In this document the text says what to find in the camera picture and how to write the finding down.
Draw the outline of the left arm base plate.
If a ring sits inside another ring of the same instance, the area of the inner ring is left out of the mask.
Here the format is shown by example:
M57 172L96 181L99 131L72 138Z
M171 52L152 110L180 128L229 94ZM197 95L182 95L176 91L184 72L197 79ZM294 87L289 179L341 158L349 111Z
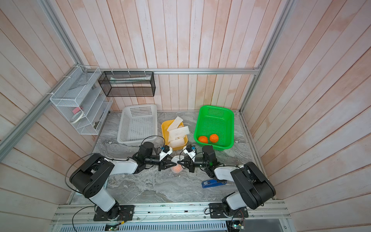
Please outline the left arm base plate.
M95 210L93 221L129 221L133 218L134 205L115 204L108 212L104 212L100 207Z

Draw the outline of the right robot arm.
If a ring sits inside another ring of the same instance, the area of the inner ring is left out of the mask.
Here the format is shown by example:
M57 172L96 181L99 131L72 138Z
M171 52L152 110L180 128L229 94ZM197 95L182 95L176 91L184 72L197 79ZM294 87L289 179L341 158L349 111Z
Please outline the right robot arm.
M209 204L211 218L244 217L247 208L257 209L276 195L273 184L253 162L240 166L223 164L217 160L212 145L202 148L201 157L192 146L185 147L184 153L186 157L177 163L189 172L200 168L218 184L233 182L237 187L222 202Z

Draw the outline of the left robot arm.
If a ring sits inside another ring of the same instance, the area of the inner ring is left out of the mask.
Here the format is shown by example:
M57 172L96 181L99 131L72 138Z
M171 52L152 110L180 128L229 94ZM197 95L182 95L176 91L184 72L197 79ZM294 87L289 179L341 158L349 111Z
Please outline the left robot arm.
M138 152L125 160L117 160L104 157L99 153L93 153L78 169L70 176L70 183L87 199L96 206L95 221L103 220L126 220L125 209L105 189L104 184L111 175L138 174L145 170L148 165L157 166L159 171L175 167L171 154L173 149L164 145L160 153L154 149L154 144L144 142Z

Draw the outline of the removed white foam net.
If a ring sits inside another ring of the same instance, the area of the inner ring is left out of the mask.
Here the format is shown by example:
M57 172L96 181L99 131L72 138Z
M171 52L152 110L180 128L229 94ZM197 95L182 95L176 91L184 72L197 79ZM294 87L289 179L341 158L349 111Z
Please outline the removed white foam net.
M167 131L177 129L182 122L183 119L181 117L176 117L176 119L167 128Z

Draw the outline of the netted orange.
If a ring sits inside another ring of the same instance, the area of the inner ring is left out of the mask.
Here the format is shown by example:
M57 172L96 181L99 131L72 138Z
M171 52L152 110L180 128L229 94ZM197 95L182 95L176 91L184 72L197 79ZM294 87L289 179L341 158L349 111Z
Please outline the netted orange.
M209 141L216 144L219 141L219 136L217 134L211 134L209 136Z
M200 137L198 138L198 141L199 141L200 143L205 143L205 144L207 144L207 143L208 143L208 138L207 138L206 136L200 136Z
M171 167L171 170L173 173L178 174L181 171L184 170L182 165L178 164L179 161L183 160L184 156L183 155L177 155L172 158L172 162L176 164L176 166Z

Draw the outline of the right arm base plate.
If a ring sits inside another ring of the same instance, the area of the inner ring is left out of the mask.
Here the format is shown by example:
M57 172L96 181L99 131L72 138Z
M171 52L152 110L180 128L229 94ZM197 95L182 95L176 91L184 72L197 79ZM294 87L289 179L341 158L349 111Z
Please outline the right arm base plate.
M208 209L211 218L248 218L245 207L233 210L225 203L210 203Z

